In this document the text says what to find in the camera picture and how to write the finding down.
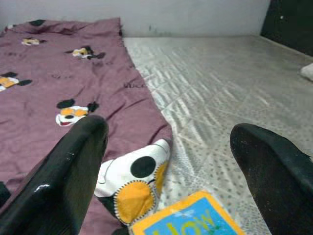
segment yellow book cover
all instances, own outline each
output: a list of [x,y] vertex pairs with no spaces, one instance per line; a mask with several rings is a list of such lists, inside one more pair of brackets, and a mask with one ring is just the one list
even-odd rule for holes
[[198,191],[135,223],[134,235],[244,235],[216,199]]

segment mauve bedsheet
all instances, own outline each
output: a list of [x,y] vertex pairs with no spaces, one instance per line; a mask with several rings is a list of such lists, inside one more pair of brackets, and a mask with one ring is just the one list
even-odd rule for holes
[[95,113],[109,124],[82,235],[125,231],[152,212],[171,152],[172,129],[120,32],[119,18],[37,20],[0,38],[0,181],[10,191],[76,121]]

